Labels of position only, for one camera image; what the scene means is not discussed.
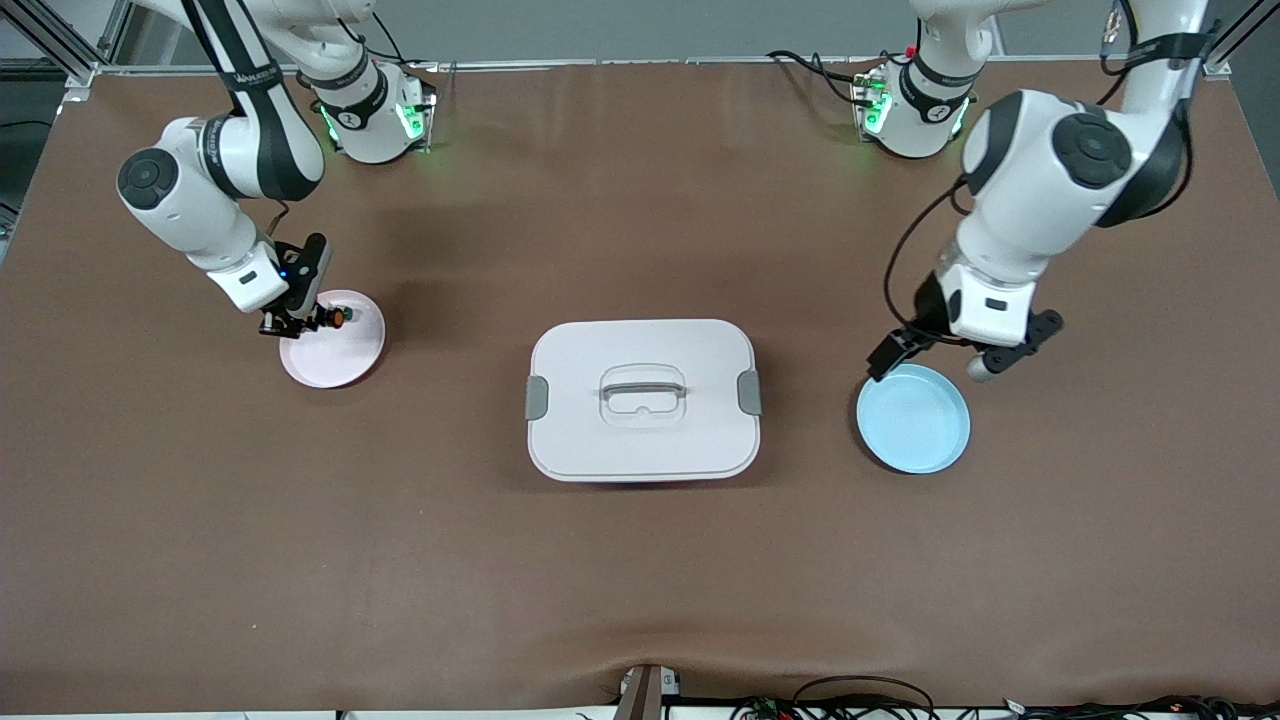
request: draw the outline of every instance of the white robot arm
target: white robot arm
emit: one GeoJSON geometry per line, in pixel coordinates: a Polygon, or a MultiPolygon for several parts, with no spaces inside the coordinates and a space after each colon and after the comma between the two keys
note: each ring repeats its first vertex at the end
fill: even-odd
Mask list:
{"type": "Polygon", "coordinates": [[[1093,225],[1161,206],[1178,181],[1190,142],[1188,104],[1212,37],[1199,32],[1206,4],[1124,3],[1139,42],[1119,113],[1023,90],[983,114],[963,160],[974,209],[916,291],[915,318],[868,357],[873,378],[950,342],[979,351],[969,374],[987,380],[1061,329],[1057,313],[1032,313],[1050,261],[1093,225]]]}
{"type": "Polygon", "coordinates": [[[324,174],[324,154],[302,120],[242,0],[182,0],[196,35],[232,95],[234,110],[179,118],[160,141],[134,152],[116,178],[131,213],[187,255],[244,313],[261,310],[260,332],[298,337],[340,325],[342,309],[315,296],[329,261],[316,233],[303,247],[268,237],[239,197],[302,200],[324,174]]]}
{"type": "MultiPolygon", "coordinates": [[[[134,0],[195,31],[183,0],[134,0]]],[[[360,163],[387,163],[426,141],[435,88],[374,60],[342,23],[367,20],[375,0],[244,0],[269,42],[320,99],[334,142],[360,163]]]]}
{"type": "Polygon", "coordinates": [[[904,158],[933,155],[960,129],[969,91],[991,56],[993,38],[983,24],[998,13],[1036,8],[1050,0],[911,0],[920,18],[915,54],[888,58],[870,73],[858,96],[861,131],[904,158]]]}

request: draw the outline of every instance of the green led light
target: green led light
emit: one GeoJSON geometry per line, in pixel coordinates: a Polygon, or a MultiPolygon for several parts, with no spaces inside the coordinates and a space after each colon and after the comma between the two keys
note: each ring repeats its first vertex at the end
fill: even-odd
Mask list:
{"type": "Polygon", "coordinates": [[[951,126],[952,136],[960,132],[960,127],[964,124],[964,111],[968,109],[969,109],[969,100],[965,99],[965,101],[960,104],[960,110],[956,113],[956,124],[951,126]]]}
{"type": "Polygon", "coordinates": [[[320,106],[320,117],[324,118],[324,124],[329,128],[329,137],[334,142],[338,142],[338,128],[333,127],[333,118],[329,117],[329,111],[324,109],[324,105],[320,106]]]}
{"type": "Polygon", "coordinates": [[[408,135],[410,140],[417,140],[422,137],[422,113],[419,113],[413,106],[406,108],[404,105],[396,105],[399,110],[401,124],[404,126],[404,132],[408,135]]]}
{"type": "Polygon", "coordinates": [[[888,114],[888,109],[893,106],[893,96],[888,92],[882,92],[876,104],[867,110],[867,122],[864,127],[867,132],[876,135],[884,127],[884,115],[888,114]]]}

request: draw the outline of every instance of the lid handle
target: lid handle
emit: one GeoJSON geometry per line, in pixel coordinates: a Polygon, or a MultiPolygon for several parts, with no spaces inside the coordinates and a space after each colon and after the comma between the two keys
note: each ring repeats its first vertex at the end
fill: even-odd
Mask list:
{"type": "Polygon", "coordinates": [[[600,388],[600,397],[608,400],[614,395],[635,392],[669,392],[676,397],[685,397],[689,389],[680,383],[613,383],[600,388]]]}

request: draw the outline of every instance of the white container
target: white container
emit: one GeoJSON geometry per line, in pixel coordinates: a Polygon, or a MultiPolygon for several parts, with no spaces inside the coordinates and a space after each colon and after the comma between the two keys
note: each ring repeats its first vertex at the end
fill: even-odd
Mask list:
{"type": "Polygon", "coordinates": [[[576,483],[730,478],[760,448],[751,341],[724,320],[567,323],[534,347],[529,456],[576,483]]]}

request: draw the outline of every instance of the brown tablecloth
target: brown tablecloth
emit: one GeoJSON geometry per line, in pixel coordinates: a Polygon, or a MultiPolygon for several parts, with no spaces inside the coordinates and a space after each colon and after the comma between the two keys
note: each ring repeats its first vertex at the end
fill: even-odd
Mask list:
{"type": "MultiPolygon", "coordinates": [[[[979,88],[1106,81],[996,64],[979,88]]],[[[376,372],[332,392],[115,197],[173,115],[227,106],[218,81],[104,77],[64,109],[0,274],[0,710],[599,702],[640,661],[686,693],[879,673],[943,703],[1280,694],[1280,205],[1229,85],[1197,99],[1185,199],[1053,264],[1038,306],[1068,329],[1039,356],[989,386],[963,351],[922,357],[973,414],[933,477],[877,466],[849,407],[893,325],[888,251],[959,145],[859,145],[820,78],[769,65],[440,91],[430,154],[329,158],[282,223],[325,232],[326,286],[389,322],[376,372]],[[755,464],[543,478],[534,341],[671,316],[755,343],[755,464]]],[[[905,251],[904,302],[955,222],[905,251]]]]}

